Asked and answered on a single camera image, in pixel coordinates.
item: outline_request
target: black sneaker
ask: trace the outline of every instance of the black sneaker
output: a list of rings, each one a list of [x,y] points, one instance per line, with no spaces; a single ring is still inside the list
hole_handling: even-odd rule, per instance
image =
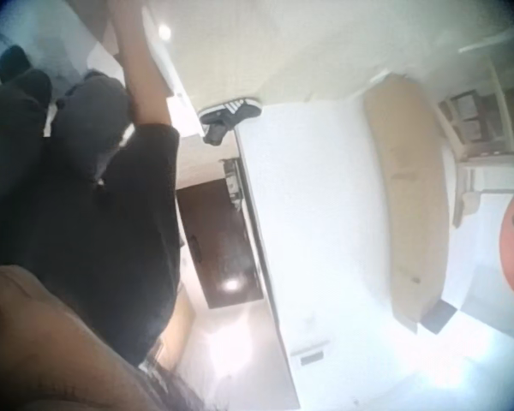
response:
[[[19,45],[9,47],[0,56],[0,81],[6,83],[31,68],[27,54]]]
[[[260,116],[261,103],[254,98],[239,98],[200,112],[200,122],[209,126],[204,142],[220,146],[226,134],[248,118]]]

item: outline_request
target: dark pants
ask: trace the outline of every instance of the dark pants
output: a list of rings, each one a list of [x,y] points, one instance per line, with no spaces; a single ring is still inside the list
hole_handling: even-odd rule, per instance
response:
[[[126,90],[104,74],[87,76],[57,101],[45,139],[50,101],[50,79],[37,69],[0,86],[0,201],[43,162],[97,181],[130,123]]]

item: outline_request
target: wooden door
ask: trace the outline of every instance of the wooden door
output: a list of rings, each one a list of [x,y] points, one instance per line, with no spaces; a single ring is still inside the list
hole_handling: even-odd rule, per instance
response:
[[[241,211],[226,180],[177,191],[187,243],[210,308],[263,298]]]

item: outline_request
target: person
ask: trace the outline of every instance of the person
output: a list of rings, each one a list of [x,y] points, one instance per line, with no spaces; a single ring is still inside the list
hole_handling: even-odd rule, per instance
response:
[[[128,364],[30,272],[0,267],[0,410],[165,408]]]
[[[50,138],[43,136],[49,78],[19,47],[0,60],[0,266],[32,273],[138,366],[170,319],[179,283],[179,134],[140,4],[108,0],[108,7],[127,91],[90,73],[57,101]],[[121,148],[131,122],[135,131]],[[34,315],[28,324],[39,322]],[[40,321],[51,341],[32,349],[61,351],[50,346],[67,342],[54,336],[58,321]],[[75,338],[67,347],[74,344]]]

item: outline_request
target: sneaker sole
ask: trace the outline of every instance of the sneaker sole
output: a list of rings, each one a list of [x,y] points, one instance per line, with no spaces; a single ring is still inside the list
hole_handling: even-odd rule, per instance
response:
[[[202,118],[203,116],[213,113],[217,110],[228,110],[231,114],[234,114],[240,107],[244,105],[244,103],[263,110],[263,104],[259,100],[254,98],[236,98],[226,103],[214,105],[213,107],[202,110],[200,113],[198,113],[198,118]]]

